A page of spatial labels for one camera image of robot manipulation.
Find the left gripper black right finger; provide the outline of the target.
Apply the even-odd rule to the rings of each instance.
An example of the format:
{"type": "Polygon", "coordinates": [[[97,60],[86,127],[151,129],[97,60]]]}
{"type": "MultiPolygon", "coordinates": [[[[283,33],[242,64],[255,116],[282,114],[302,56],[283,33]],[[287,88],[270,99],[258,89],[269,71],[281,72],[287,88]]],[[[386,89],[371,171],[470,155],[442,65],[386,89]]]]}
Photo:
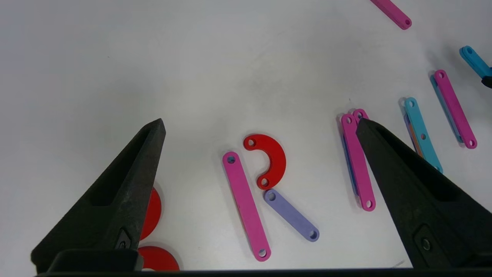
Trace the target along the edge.
{"type": "Polygon", "coordinates": [[[383,125],[363,118],[356,135],[414,268],[491,268],[485,207],[383,125]]]}

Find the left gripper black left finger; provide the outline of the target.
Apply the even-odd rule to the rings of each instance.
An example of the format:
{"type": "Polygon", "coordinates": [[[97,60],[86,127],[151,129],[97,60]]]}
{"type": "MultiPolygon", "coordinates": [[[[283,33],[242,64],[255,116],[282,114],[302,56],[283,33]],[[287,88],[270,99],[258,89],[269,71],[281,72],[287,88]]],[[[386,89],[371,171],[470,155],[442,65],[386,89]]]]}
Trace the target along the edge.
{"type": "Polygon", "coordinates": [[[165,125],[144,125],[33,249],[39,275],[109,275],[142,270],[138,253],[165,125]]]}

